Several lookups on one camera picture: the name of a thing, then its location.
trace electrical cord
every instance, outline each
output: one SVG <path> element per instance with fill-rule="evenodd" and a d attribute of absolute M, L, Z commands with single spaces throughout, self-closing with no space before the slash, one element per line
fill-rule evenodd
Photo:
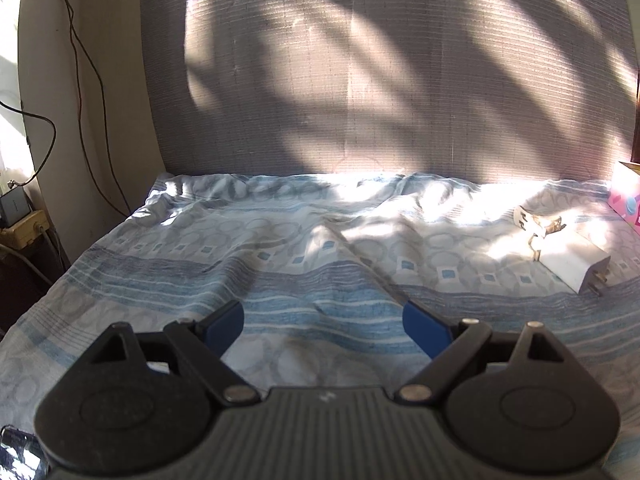
<path fill-rule="evenodd" d="M 80 40 L 80 37 L 78 36 L 78 32 L 76 31 L 76 28 L 74 27 L 74 15 L 75 15 L 75 11 L 74 8 L 72 7 L 71 3 L 69 2 L 69 0 L 64 0 L 65 1 L 65 6 L 66 6 L 66 13 L 68 15 L 68 19 L 69 19 L 69 41 L 71 43 L 71 47 L 73 48 L 74 51 L 74 60 L 75 60 L 75 65 L 76 65 L 76 86 L 78 89 L 78 129 L 79 129 L 79 133 L 80 133 L 80 144 L 82 147 L 82 155 L 84 156 L 84 161 L 87 165 L 87 168 L 89 169 L 89 174 L 91 176 L 92 181 L 94 182 L 94 186 L 96 187 L 96 189 L 98 190 L 98 193 L 100 194 L 100 196 L 105 200 L 105 202 L 111 206 L 111 208 L 115 211 L 117 211 L 118 213 L 120 213 L 121 215 L 123 215 L 124 217 L 127 217 L 127 214 L 123 213 L 119 208 L 117 208 L 116 206 L 113 205 L 113 203 L 106 197 L 106 195 L 102 192 L 102 190 L 100 189 L 100 187 L 98 186 L 98 183 L 95 179 L 94 176 L 94 172 L 91 168 L 91 164 L 89 163 L 89 158 L 88 155 L 86 153 L 86 147 L 84 145 L 84 135 L 82 134 L 82 90 L 81 90 L 81 85 L 80 85 L 80 67 L 79 67 L 79 59 L 78 59 L 78 50 L 76 49 L 76 44 L 74 43 L 74 37 L 76 38 L 76 40 L 78 41 L 78 44 L 80 45 L 80 47 L 82 48 L 82 51 L 84 52 L 84 55 L 86 56 L 86 58 L 89 61 L 89 64 L 91 65 L 92 69 L 95 72 L 95 75 L 98 78 L 98 82 L 100 83 L 100 92 L 102 95 L 102 114 L 103 114 L 103 118 L 104 118 L 104 137 L 105 137 L 105 142 L 106 142 L 106 147 L 107 147 L 107 158 L 109 161 L 109 168 L 111 170 L 111 176 L 113 177 L 114 182 L 116 183 L 116 186 L 118 187 L 118 190 L 120 191 L 120 195 L 125 203 L 125 206 L 127 207 L 127 211 L 129 211 L 129 215 L 132 214 L 132 209 L 129 206 L 129 202 L 127 201 L 124 192 L 122 191 L 122 187 L 120 186 L 120 183 L 118 182 L 118 179 L 115 175 L 114 169 L 113 169 L 113 163 L 111 161 L 111 150 L 110 150 L 110 145 L 109 145 L 109 131 L 108 131 L 108 126 L 107 126 L 107 111 L 106 111 L 106 100 L 105 100 L 105 96 L 104 96 L 104 83 L 102 81 L 102 77 L 100 76 L 100 73 L 98 72 L 98 69 L 96 68 L 93 60 L 91 59 L 91 57 L 89 56 L 89 53 L 87 52 L 86 48 L 84 47 L 84 44 L 82 43 L 82 41 Z"/>
<path fill-rule="evenodd" d="M 24 197 L 27 200 L 27 204 L 29 204 L 29 208 L 31 209 L 31 211 L 36 211 L 36 206 L 33 204 L 33 200 L 29 198 L 29 195 L 25 193 Z M 49 244 L 49 247 L 53 250 L 54 253 L 57 254 L 58 259 L 60 260 L 60 267 L 62 268 L 62 272 L 65 272 L 66 271 L 65 259 L 62 256 L 62 244 L 60 243 L 60 237 L 58 236 L 58 232 L 52 227 L 49 228 L 49 230 L 53 234 L 53 237 L 56 240 L 56 247 L 54 249 L 53 242 L 51 241 L 49 232 L 45 231 L 42 226 L 40 226 L 38 230 L 40 231 L 41 234 L 47 237 L 47 243 Z"/>
<path fill-rule="evenodd" d="M 36 267 L 35 265 L 33 265 L 26 256 L 24 256 L 23 254 L 20 254 L 18 251 L 14 251 L 12 248 L 7 247 L 6 245 L 2 245 L 0 244 L 0 251 L 4 251 L 5 253 L 9 253 L 12 254 L 13 256 L 15 256 L 16 258 L 21 259 L 25 264 L 27 264 L 29 266 L 29 268 L 35 272 L 38 277 L 45 282 L 47 285 L 51 286 L 53 285 L 53 283 L 51 283 L 51 280 L 49 278 L 47 278 L 43 273 L 40 272 L 40 270 L 38 270 L 38 267 Z"/>
<path fill-rule="evenodd" d="M 16 182 L 15 180 L 10 180 L 8 183 L 9 187 L 26 186 L 28 183 L 30 183 L 34 178 L 38 176 L 38 174 L 40 173 L 44 165 L 47 163 L 47 160 L 49 160 L 49 155 L 51 155 L 51 152 L 53 151 L 53 146 L 56 143 L 56 136 L 58 135 L 58 131 L 56 130 L 56 125 L 54 124 L 54 122 L 48 117 L 45 117 L 43 115 L 38 115 L 38 114 L 32 114 L 30 112 L 25 112 L 24 110 L 18 110 L 18 108 L 9 106 L 8 104 L 3 103 L 2 101 L 0 101 L 0 106 L 2 106 L 2 108 L 6 108 L 7 110 L 11 110 L 12 112 L 15 112 L 20 115 L 33 117 L 35 119 L 40 119 L 41 121 L 46 121 L 53 128 L 53 136 L 51 138 L 51 144 L 49 145 L 49 149 L 47 150 L 47 155 L 45 155 L 44 159 L 42 160 L 42 163 L 40 164 L 38 169 L 35 171 L 35 173 L 33 173 L 33 175 L 31 175 L 31 177 L 26 182 Z"/>
<path fill-rule="evenodd" d="M 49 246 L 49 249 L 51 250 L 51 252 L 54 254 L 54 256 L 58 257 L 58 263 L 60 264 L 60 269 L 62 270 L 62 272 L 65 272 L 65 264 L 62 261 L 62 252 L 60 252 L 60 247 L 56 247 L 53 244 L 53 240 L 51 239 L 51 235 L 49 234 L 49 232 L 44 228 L 44 226 L 40 226 L 38 231 L 40 232 L 40 234 L 42 236 L 44 236 L 45 241 L 47 242 L 47 245 Z"/>

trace tissue box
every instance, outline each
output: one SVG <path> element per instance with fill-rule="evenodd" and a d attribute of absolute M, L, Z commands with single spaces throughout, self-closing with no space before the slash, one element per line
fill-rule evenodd
<path fill-rule="evenodd" d="M 640 234 L 640 164 L 616 163 L 607 203 Z"/>

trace patterned bedsheet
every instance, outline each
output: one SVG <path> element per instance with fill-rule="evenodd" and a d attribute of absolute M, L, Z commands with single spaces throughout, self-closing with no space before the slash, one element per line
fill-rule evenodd
<path fill-rule="evenodd" d="M 39 400 L 108 324 L 158 330 L 231 298 L 246 319 L 224 359 L 258 388 L 394 388 L 428 362 L 402 330 L 411 297 L 496 330 L 544 321 L 618 402 L 609 468 L 637 478 L 640 237 L 606 197 L 603 182 L 163 176 L 0 342 L 0 425 L 32 431 Z M 602 298 L 576 296 L 531 261 L 510 218 L 521 204 L 562 214 L 612 253 Z"/>

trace headboard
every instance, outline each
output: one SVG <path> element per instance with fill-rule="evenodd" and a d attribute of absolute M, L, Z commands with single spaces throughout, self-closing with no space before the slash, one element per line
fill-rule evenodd
<path fill-rule="evenodd" d="M 172 173 L 609 178 L 628 160 L 625 0 L 141 0 Z"/>

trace bedsheet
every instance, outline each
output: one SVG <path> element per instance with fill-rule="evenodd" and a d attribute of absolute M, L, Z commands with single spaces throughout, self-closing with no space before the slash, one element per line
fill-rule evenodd
<path fill-rule="evenodd" d="M 232 298 L 245 326 L 224 361 L 262 391 L 392 389 L 428 362 L 402 330 L 409 297 L 496 330 L 544 321 L 616 399 L 623 430 L 608 467 L 637 478 L 640 237 L 607 193 L 605 182 L 430 174 L 163 175 L 0 342 L 0 424 L 33 431 L 39 400 L 110 323 L 159 330 Z M 560 213 L 612 253 L 602 298 L 532 261 L 516 205 Z"/>

